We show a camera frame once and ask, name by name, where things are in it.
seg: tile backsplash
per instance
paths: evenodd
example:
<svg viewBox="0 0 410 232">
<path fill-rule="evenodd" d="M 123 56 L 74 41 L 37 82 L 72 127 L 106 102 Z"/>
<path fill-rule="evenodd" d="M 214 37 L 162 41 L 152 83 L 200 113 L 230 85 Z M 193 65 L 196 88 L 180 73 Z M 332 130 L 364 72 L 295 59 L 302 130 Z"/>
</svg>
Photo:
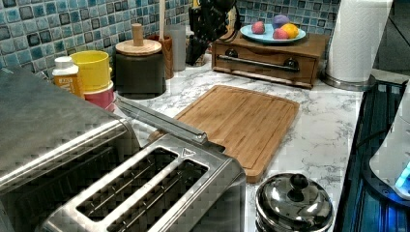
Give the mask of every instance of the tile backsplash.
<svg viewBox="0 0 410 232">
<path fill-rule="evenodd" d="M 191 0 L 166 0 L 167 24 L 185 23 Z M 88 49 L 114 51 L 132 38 L 158 33 L 159 0 L 0 0 L 0 68 L 20 65 L 51 73 L 54 59 Z"/>
<path fill-rule="evenodd" d="M 287 15 L 302 30 L 332 35 L 340 0 L 239 0 L 238 9 L 245 25 L 255 21 L 272 23 L 275 15 Z"/>
<path fill-rule="evenodd" d="M 192 0 L 166 0 L 167 24 L 188 23 Z M 301 29 L 331 35 L 339 0 L 239 0 L 241 20 L 271 22 L 288 15 Z M 54 59 L 88 49 L 112 54 L 132 38 L 131 24 L 144 34 L 159 31 L 159 0 L 0 0 L 0 68 L 21 65 L 51 73 Z"/>
</svg>

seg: yellow container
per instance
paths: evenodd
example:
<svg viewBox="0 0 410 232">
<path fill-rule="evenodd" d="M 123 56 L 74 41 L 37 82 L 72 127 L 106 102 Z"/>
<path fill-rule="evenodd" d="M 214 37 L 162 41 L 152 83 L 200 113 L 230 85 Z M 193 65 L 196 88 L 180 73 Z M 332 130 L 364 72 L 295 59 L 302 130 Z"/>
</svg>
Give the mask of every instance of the yellow container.
<svg viewBox="0 0 410 232">
<path fill-rule="evenodd" d="M 71 55 L 79 67 L 84 92 L 98 91 L 109 85 L 110 67 L 106 52 L 97 50 L 81 51 Z"/>
</svg>

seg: black canister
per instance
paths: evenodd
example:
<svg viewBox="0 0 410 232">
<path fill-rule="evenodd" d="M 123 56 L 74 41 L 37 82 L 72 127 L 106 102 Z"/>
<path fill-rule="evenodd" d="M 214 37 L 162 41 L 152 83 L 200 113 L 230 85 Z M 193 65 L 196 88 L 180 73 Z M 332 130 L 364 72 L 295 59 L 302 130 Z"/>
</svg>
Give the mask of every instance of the black canister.
<svg viewBox="0 0 410 232">
<path fill-rule="evenodd" d="M 163 55 L 115 55 L 116 90 L 128 99 L 151 99 L 166 91 Z"/>
<path fill-rule="evenodd" d="M 161 44 L 143 39 L 143 28 L 132 24 L 132 40 L 115 45 L 115 89 L 135 100 L 155 98 L 166 91 Z"/>
</svg>

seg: wooden box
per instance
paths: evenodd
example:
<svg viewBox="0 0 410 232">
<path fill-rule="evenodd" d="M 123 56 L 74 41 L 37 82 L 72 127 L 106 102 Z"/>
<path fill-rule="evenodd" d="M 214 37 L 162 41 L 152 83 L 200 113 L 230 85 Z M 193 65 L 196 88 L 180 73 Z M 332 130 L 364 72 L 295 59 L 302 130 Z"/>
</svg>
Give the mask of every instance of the wooden box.
<svg viewBox="0 0 410 232">
<path fill-rule="evenodd" d="M 271 45 L 249 41 L 239 33 L 232 43 L 213 43 L 212 68 L 311 89 L 328 40 L 329 36 L 307 34 L 294 43 Z"/>
</svg>

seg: marble countertop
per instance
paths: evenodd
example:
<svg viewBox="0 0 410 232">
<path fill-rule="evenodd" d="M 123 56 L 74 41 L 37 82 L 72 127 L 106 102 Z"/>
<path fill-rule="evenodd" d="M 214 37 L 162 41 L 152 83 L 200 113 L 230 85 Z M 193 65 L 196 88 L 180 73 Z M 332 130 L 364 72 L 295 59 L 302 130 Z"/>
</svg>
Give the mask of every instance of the marble countertop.
<svg viewBox="0 0 410 232">
<path fill-rule="evenodd" d="M 166 81 L 161 96 L 138 101 L 174 117 L 214 85 L 228 85 L 286 98 L 300 104 L 291 128 L 264 173 L 261 182 L 247 184 L 245 231 L 255 231 L 255 194 L 261 183 L 279 173 L 302 173 L 332 198 L 335 210 L 344 181 L 362 93 L 339 90 L 317 80 L 311 90 L 230 75 L 211 70 L 211 56 L 203 67 L 186 68 Z M 124 116 L 115 109 L 114 113 Z M 132 120 L 144 145 L 155 129 Z"/>
</svg>

